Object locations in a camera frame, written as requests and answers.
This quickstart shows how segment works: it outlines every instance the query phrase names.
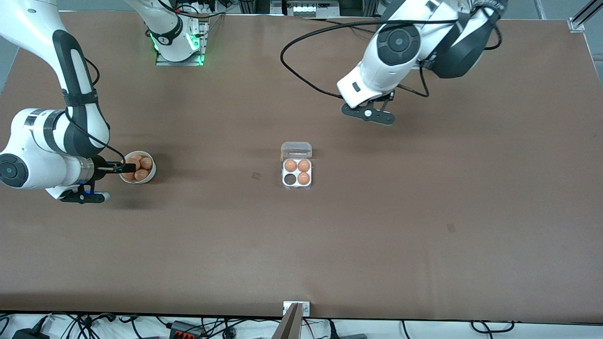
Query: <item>white floor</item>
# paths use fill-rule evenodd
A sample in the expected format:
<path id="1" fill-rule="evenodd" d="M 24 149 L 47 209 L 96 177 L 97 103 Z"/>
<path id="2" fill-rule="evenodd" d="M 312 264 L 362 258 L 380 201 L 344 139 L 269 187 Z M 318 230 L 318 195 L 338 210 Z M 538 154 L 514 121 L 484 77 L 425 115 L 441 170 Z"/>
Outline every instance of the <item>white floor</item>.
<path id="1" fill-rule="evenodd" d="M 15 331 L 23 328 L 32 328 L 43 314 L 16 314 L 10 316 L 10 322 L 6 331 L 0 335 L 1 339 L 12 338 Z M 161 317 L 164 322 L 179 320 L 191 325 L 199 325 L 200 318 Z M 205 324 L 215 320 L 205 318 Z M 319 339 L 330 336 L 330 327 L 327 321 L 322 319 L 309 319 L 314 338 Z M 42 333 L 51 339 L 59 339 L 69 326 L 71 319 L 66 315 L 54 315 L 49 317 L 42 328 Z M 397 320 L 334 320 L 340 337 L 346 335 L 365 334 L 368 339 L 406 339 L 402 332 L 402 323 Z M 410 339 L 427 338 L 467 338 L 487 339 L 488 335 L 473 331 L 468 322 L 429 322 L 409 321 L 406 328 Z M 136 329 L 144 338 L 159 337 L 168 338 L 169 329 L 159 323 L 154 317 L 140 317 L 135 321 Z M 509 327 L 508 324 L 488 323 L 492 330 Z M 236 326 L 237 339 L 260 339 L 271 338 L 278 324 L 276 322 L 252 322 L 247 321 Z M 79 330 L 76 326 L 72 339 L 77 339 Z M 112 323 L 100 320 L 94 323 L 92 329 L 99 335 L 100 339 L 136 339 L 131 323 L 121 323 L 119 318 Z M 507 333 L 493 334 L 494 339 L 561 339 L 561 338 L 603 338 L 603 326 L 601 325 L 548 325 L 548 324 L 526 324 L 518 323 L 515 328 Z M 307 326 L 303 326 L 300 339 L 312 339 Z"/>

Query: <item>metal post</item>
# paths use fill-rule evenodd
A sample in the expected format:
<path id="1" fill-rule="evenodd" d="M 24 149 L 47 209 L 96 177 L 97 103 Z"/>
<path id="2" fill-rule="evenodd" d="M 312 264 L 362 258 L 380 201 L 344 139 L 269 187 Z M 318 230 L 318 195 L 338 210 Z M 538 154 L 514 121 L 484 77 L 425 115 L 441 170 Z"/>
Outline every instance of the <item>metal post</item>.
<path id="1" fill-rule="evenodd" d="M 584 31 L 584 24 L 603 7 L 603 0 L 591 0 L 576 15 L 569 18 L 570 30 Z"/>
<path id="2" fill-rule="evenodd" d="M 546 20 L 545 7 L 542 6 L 542 0 L 534 0 L 534 6 L 536 6 L 536 13 L 538 18 Z"/>
<path id="3" fill-rule="evenodd" d="M 272 339 L 300 339 L 302 315 L 302 304 L 292 303 L 283 320 L 281 320 L 279 327 L 274 331 Z"/>

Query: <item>brown egg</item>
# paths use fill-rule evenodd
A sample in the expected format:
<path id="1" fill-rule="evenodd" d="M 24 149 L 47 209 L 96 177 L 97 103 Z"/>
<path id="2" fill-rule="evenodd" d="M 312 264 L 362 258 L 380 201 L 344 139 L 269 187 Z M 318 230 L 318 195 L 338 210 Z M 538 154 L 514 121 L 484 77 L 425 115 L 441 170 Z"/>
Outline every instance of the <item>brown egg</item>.
<path id="1" fill-rule="evenodd" d="M 297 168 L 302 172 L 308 172 L 310 170 L 310 161 L 302 160 L 297 164 Z"/>
<path id="2" fill-rule="evenodd" d="M 134 179 L 136 179 L 136 181 L 141 181 L 141 180 L 145 180 L 146 177 L 149 176 L 149 171 L 145 170 L 145 169 L 139 169 L 138 171 L 136 171 L 134 173 Z"/>
<path id="3" fill-rule="evenodd" d="M 128 181 L 134 181 L 134 173 L 122 173 L 121 175 Z"/>
<path id="4" fill-rule="evenodd" d="M 295 171 L 295 169 L 297 168 L 297 163 L 295 162 L 295 160 L 287 160 L 285 161 L 285 169 L 287 170 L 287 172 L 293 172 Z"/>
<path id="5" fill-rule="evenodd" d="M 297 176 L 297 181 L 299 181 L 300 185 L 307 185 L 310 182 L 310 175 L 306 172 L 301 172 Z"/>
<path id="6" fill-rule="evenodd" d="M 136 159 L 132 159 L 129 158 L 128 160 L 126 160 L 126 163 L 133 163 L 136 165 L 136 171 L 138 171 L 140 169 L 140 161 L 136 160 Z"/>
<path id="7" fill-rule="evenodd" d="M 153 160 L 149 157 L 142 158 L 140 160 L 140 167 L 150 171 L 153 168 Z"/>

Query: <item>clear plastic egg carton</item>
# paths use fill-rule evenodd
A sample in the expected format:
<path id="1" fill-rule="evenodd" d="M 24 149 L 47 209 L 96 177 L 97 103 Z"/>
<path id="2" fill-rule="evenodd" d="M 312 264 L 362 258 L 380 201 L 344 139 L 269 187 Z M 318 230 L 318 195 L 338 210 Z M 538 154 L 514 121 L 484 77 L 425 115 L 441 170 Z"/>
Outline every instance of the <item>clear plastic egg carton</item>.
<path id="1" fill-rule="evenodd" d="M 310 189 L 312 185 L 312 145 L 288 141 L 280 147 L 281 182 L 286 189 Z"/>

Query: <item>black circular hole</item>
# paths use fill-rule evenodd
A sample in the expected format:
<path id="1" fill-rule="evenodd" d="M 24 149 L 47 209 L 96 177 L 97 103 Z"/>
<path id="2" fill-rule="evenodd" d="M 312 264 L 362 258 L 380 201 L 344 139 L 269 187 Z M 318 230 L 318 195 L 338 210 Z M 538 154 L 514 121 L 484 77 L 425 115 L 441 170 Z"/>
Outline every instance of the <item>black circular hole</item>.
<path id="1" fill-rule="evenodd" d="M 287 185 L 293 185 L 293 184 L 295 184 L 296 181 L 297 181 L 297 178 L 295 178 L 295 175 L 293 175 L 293 174 L 287 174 L 285 176 L 285 183 Z"/>

